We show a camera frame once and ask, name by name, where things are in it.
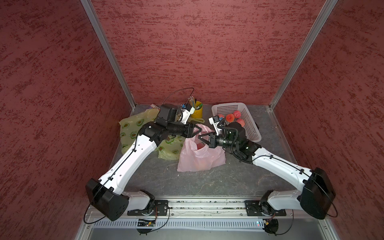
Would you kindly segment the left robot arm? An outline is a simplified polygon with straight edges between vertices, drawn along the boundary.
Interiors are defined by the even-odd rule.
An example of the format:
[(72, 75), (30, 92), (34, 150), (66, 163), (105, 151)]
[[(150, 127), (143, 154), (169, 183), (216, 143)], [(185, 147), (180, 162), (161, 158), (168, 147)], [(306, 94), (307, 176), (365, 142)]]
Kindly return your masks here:
[(155, 120), (141, 126), (133, 144), (116, 164), (99, 179), (87, 182), (90, 205), (110, 221), (119, 219), (127, 211), (147, 209), (153, 196), (145, 191), (125, 193), (125, 187), (141, 163), (168, 136), (192, 138), (202, 131), (188, 122), (194, 112), (190, 104), (183, 107), (161, 105)]

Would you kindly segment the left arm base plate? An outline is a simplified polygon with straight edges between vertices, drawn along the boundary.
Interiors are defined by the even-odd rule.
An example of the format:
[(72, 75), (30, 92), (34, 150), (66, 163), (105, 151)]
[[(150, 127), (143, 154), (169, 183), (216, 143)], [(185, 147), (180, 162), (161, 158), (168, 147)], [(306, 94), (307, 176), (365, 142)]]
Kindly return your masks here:
[(168, 200), (152, 200), (144, 210), (128, 211), (127, 215), (140, 217), (162, 217), (168, 214), (168, 207)]

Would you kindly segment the pink plastic bag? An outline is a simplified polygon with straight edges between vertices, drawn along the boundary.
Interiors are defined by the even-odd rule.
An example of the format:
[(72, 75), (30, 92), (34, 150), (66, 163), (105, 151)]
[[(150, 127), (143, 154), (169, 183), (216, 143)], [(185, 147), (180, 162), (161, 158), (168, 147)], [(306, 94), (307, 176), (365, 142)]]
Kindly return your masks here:
[(222, 148), (216, 147), (212, 149), (206, 145), (204, 148), (197, 150), (199, 135), (211, 132), (215, 133), (203, 124), (198, 125), (202, 128), (202, 132), (193, 138), (187, 138), (185, 140), (180, 153), (177, 168), (178, 172), (207, 171), (226, 164), (225, 151)]

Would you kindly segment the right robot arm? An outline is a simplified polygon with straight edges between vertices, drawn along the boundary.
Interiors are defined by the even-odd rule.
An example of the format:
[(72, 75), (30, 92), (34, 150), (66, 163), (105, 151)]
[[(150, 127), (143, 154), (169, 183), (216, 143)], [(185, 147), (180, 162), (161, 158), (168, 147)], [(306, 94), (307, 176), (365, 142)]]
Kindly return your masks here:
[(336, 192), (327, 173), (311, 170), (291, 163), (247, 139), (245, 129), (239, 123), (215, 123), (215, 131), (200, 135), (199, 140), (209, 148), (221, 147), (240, 162), (254, 165), (275, 174), (291, 184), (291, 191), (268, 190), (260, 199), (264, 216), (273, 216), (281, 210), (300, 210), (315, 219), (323, 220), (333, 207)]

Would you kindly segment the peach front orange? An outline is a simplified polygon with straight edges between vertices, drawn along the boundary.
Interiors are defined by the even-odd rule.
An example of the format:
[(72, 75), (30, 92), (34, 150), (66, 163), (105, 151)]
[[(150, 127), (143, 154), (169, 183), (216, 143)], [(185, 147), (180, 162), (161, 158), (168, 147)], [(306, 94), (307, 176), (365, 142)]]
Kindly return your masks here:
[(204, 144), (204, 143), (197, 143), (197, 150), (200, 150), (200, 149), (202, 149), (202, 148), (204, 148), (206, 146), (206, 144)]

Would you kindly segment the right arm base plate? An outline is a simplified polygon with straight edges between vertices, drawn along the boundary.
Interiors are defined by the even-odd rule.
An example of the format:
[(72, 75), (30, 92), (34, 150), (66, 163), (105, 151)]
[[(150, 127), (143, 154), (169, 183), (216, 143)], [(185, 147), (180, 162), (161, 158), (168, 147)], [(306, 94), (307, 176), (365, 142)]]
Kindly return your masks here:
[(285, 210), (274, 210), (267, 202), (248, 200), (245, 201), (247, 216), (249, 217), (284, 217), (287, 215)]

